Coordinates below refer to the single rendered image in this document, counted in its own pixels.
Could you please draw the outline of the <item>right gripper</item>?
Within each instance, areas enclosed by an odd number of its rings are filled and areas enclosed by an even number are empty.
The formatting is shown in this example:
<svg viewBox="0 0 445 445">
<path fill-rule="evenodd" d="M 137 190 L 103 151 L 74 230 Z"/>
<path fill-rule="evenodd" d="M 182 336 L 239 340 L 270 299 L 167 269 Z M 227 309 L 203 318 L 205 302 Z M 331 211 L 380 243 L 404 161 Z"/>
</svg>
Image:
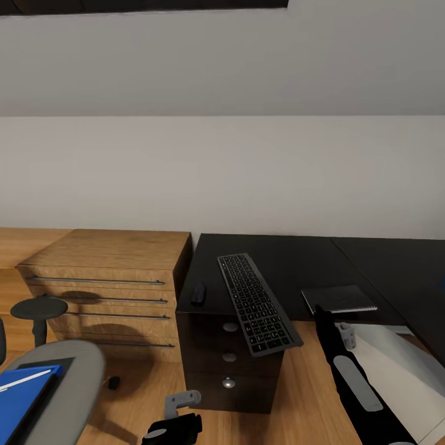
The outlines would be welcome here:
<svg viewBox="0 0 445 445">
<path fill-rule="evenodd" d="M 316 323 L 316 332 L 321 346 L 326 339 L 335 338 L 343 342 L 340 333 L 335 327 L 333 313 L 331 311 L 324 311 L 320 305 L 316 305 L 316 312 L 314 312 Z"/>
</svg>

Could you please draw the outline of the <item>mouse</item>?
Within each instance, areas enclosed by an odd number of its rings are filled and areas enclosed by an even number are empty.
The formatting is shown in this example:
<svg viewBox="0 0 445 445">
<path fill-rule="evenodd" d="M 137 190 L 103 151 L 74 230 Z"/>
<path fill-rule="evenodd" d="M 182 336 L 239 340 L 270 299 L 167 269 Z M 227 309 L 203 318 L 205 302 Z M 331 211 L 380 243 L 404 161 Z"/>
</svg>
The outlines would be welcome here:
<svg viewBox="0 0 445 445">
<path fill-rule="evenodd" d="M 191 292 L 190 298 L 193 302 L 203 302 L 206 295 L 206 287 L 204 285 L 197 285 Z"/>
</svg>

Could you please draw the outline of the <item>swivel chair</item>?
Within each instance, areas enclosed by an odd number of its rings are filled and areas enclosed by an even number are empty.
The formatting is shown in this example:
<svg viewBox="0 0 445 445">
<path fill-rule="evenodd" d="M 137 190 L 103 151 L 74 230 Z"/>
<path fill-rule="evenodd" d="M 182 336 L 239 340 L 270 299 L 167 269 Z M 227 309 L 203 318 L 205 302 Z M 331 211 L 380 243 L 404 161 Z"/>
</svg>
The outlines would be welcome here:
<svg viewBox="0 0 445 445">
<path fill-rule="evenodd" d="M 62 372 L 46 400 L 17 445 L 76 445 L 95 408 L 101 388 L 109 382 L 116 389 L 119 377 L 105 377 L 106 355 L 96 343 L 85 339 L 46 342 L 47 322 L 63 315 L 67 302 L 34 297 L 15 304 L 10 313 L 33 320 L 35 348 L 4 371 L 62 365 Z M 6 359 L 6 334 L 0 318 L 0 367 Z"/>
</svg>

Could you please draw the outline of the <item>pen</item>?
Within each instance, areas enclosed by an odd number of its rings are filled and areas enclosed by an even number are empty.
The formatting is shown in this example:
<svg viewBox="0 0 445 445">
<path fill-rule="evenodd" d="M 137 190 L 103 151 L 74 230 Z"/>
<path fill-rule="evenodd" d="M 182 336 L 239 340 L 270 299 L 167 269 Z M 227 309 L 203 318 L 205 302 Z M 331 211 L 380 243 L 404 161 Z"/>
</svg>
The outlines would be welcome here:
<svg viewBox="0 0 445 445">
<path fill-rule="evenodd" d="M 49 370 L 46 371 L 46 372 L 38 372 L 38 373 L 35 373 L 34 375 L 31 375 L 30 377 L 26 377 L 26 378 L 18 379 L 17 381 L 14 381 L 14 382 L 12 382 L 12 383 L 5 384 L 5 386 L 0 387 L 0 392 L 1 392 L 1 391 L 5 391 L 5 389 L 7 389 L 7 388 L 9 388 L 9 387 L 15 386 L 15 384 L 18 384 L 18 383 L 21 383 L 21 382 L 26 382 L 26 381 L 28 381 L 29 379 L 36 378 L 36 377 L 40 377 L 40 376 L 45 375 L 46 373 L 49 373 L 49 372 L 51 372 L 51 369 L 49 369 Z"/>
</svg>

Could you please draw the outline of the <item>keyboard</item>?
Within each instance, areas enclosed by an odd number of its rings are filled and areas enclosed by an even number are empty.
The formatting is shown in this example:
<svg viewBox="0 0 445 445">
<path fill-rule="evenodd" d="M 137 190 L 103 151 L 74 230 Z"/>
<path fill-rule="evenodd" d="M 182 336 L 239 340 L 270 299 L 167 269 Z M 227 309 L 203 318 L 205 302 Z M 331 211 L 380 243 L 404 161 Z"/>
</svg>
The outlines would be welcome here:
<svg viewBox="0 0 445 445">
<path fill-rule="evenodd" d="M 303 340 L 249 253 L 217 259 L 252 357 L 302 347 Z"/>
</svg>

